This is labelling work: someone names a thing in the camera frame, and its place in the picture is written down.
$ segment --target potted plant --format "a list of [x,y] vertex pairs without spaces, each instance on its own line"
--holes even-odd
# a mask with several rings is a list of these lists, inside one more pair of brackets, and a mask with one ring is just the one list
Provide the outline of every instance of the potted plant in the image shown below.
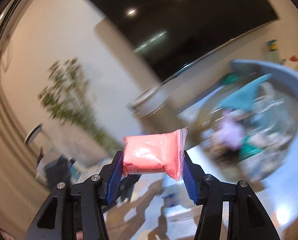
[[67,60],[62,66],[56,61],[49,69],[46,86],[39,94],[41,105],[50,113],[50,118],[61,123],[77,125],[110,155],[114,155],[122,146],[103,129],[98,127],[92,107],[86,99],[89,80],[85,78],[77,58]]

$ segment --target bottle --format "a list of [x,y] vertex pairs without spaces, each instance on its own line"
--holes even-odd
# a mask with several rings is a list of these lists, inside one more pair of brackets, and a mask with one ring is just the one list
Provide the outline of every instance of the bottle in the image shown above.
[[268,58],[274,63],[281,63],[279,53],[277,50],[277,40],[268,41]]

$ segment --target metal screw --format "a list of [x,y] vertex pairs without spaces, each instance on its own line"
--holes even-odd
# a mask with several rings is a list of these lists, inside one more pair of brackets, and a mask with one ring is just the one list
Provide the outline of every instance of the metal screw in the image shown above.
[[248,182],[246,182],[246,181],[244,181],[244,180],[239,181],[239,184],[240,184],[241,187],[246,187],[246,186],[248,186]]
[[93,175],[93,176],[91,177],[91,180],[92,180],[92,181],[100,180],[100,176],[99,176],[98,174]]
[[213,180],[213,176],[211,174],[206,174],[204,178],[205,180]]
[[66,184],[64,182],[59,182],[58,185],[57,185],[57,188],[58,189],[62,189],[66,186]]

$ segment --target pink powder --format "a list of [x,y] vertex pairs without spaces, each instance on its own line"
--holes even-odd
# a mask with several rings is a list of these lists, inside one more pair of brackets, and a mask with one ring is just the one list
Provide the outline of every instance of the pink powder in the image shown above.
[[171,133],[124,137],[123,174],[166,172],[179,180],[187,128]]

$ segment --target wall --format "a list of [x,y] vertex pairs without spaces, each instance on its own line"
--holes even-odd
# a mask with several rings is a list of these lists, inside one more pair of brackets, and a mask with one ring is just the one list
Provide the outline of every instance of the wall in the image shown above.
[[[43,122],[51,136],[59,133],[37,95],[47,85],[47,69],[54,61],[78,57],[91,81],[90,99],[99,123],[119,140],[139,134],[126,105],[142,90],[97,38],[94,28],[102,19],[85,0],[33,0],[24,13],[12,34],[12,60],[1,82],[28,132]],[[48,146],[40,135],[36,142]]]
[[[281,57],[298,55],[298,11],[290,0],[269,0],[281,20],[260,28],[206,57],[164,85],[177,107],[226,74],[235,58],[266,60],[266,42],[278,39]],[[27,130],[53,124],[40,107],[38,92],[47,68],[58,59],[79,57],[91,80],[99,122],[116,138],[140,132],[126,105],[157,83],[146,63],[103,15],[86,0],[34,0],[12,35],[13,57],[2,85]]]

